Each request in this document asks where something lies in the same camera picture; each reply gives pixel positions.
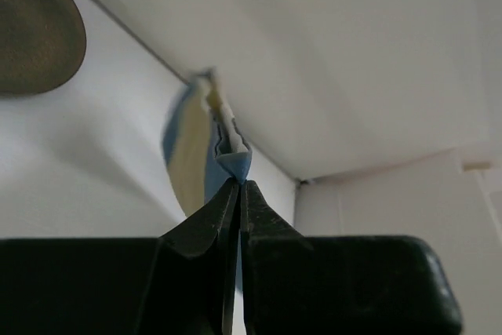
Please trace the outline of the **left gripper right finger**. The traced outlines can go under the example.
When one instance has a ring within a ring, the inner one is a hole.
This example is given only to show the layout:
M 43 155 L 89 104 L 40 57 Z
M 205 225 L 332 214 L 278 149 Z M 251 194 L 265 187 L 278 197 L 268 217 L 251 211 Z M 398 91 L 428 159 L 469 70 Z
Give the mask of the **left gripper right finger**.
M 250 334 L 459 334 L 460 307 L 432 248 L 405 235 L 304 236 L 241 190 Z

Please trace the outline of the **blue and beige placemat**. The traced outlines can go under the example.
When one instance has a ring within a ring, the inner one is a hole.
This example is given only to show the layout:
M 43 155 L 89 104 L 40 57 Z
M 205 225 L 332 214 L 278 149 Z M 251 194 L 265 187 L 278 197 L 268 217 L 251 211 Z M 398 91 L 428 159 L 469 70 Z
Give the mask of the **blue and beige placemat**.
M 233 178 L 249 173 L 252 148 L 240 132 L 216 70 L 194 73 L 173 101 L 162 152 L 174 195 L 189 217 Z

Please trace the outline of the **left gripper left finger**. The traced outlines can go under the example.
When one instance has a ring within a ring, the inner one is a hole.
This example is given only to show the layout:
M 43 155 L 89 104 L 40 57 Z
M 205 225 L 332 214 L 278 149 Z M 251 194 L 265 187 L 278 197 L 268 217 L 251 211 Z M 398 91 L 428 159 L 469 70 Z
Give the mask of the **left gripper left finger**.
M 4 239 L 4 334 L 229 334 L 239 186 L 155 238 Z

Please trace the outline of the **dark brown ceramic plate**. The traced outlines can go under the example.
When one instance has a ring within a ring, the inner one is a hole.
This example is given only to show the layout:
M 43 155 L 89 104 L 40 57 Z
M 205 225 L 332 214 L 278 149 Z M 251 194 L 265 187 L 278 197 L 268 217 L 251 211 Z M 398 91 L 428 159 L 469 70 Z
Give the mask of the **dark brown ceramic plate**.
M 1 0 L 1 95 L 62 86 L 82 66 L 86 43 L 74 0 Z

